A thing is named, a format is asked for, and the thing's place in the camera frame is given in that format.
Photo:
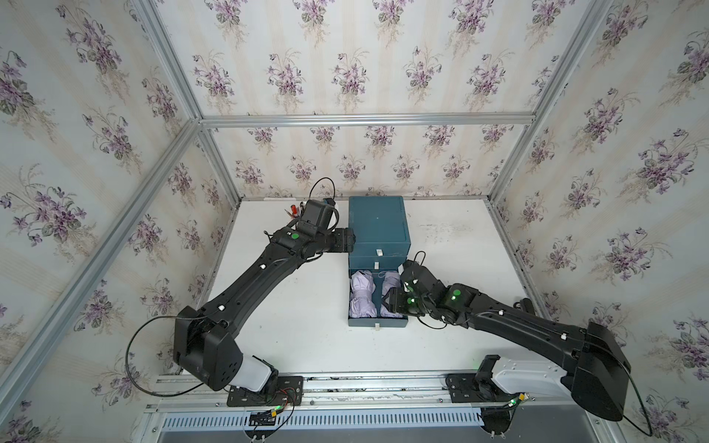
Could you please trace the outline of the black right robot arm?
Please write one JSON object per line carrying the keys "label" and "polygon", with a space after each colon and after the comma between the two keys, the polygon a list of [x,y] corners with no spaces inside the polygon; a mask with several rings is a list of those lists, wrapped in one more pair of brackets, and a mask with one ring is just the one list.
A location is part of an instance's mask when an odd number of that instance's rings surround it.
{"label": "black right robot arm", "polygon": [[400,283],[384,292],[382,304],[393,313],[487,332],[546,358],[561,369],[557,384],[572,400],[607,421],[626,418],[629,388],[640,394],[612,332],[594,321],[577,327],[537,317],[474,287],[444,284],[415,260],[400,267]]}

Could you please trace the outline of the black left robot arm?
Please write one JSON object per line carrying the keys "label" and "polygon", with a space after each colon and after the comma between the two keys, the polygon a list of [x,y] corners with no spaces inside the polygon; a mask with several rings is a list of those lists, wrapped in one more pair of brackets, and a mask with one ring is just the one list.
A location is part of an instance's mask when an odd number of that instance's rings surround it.
{"label": "black left robot arm", "polygon": [[199,309],[187,306],[174,322],[173,361],[212,391],[237,387],[273,390],[277,370],[246,358],[236,337],[265,298],[287,277],[325,254],[351,253],[356,236],[339,225],[335,199],[309,199],[284,227],[266,232],[263,252],[230,286]]}

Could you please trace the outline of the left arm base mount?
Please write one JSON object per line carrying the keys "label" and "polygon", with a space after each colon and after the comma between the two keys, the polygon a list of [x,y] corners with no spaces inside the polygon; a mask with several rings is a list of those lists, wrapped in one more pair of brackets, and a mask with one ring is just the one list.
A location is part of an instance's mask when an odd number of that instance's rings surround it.
{"label": "left arm base mount", "polygon": [[231,386],[227,396],[228,407],[299,406],[303,399],[302,376],[272,376],[260,391]]}

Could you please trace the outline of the teal drawer cabinet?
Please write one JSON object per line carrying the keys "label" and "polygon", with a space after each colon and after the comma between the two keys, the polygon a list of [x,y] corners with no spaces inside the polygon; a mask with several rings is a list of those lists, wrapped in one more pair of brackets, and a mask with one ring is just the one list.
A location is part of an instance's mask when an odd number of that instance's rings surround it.
{"label": "teal drawer cabinet", "polygon": [[376,289],[372,300],[378,317],[352,319],[351,327],[404,328],[408,318],[393,314],[382,304],[382,298],[392,287],[401,285],[399,268],[411,248],[404,199],[401,197],[351,197],[348,206],[348,227],[354,231],[354,250],[348,255],[350,279],[356,271],[370,271]]}

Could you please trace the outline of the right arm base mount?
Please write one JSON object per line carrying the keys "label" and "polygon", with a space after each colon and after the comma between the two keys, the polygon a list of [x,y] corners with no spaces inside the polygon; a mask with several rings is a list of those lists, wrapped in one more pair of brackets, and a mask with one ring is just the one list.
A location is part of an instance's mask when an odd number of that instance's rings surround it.
{"label": "right arm base mount", "polygon": [[445,384],[452,403],[504,403],[508,407],[523,401],[521,392],[507,393],[493,381],[493,369],[500,360],[498,354],[488,354],[472,373],[450,373]]}

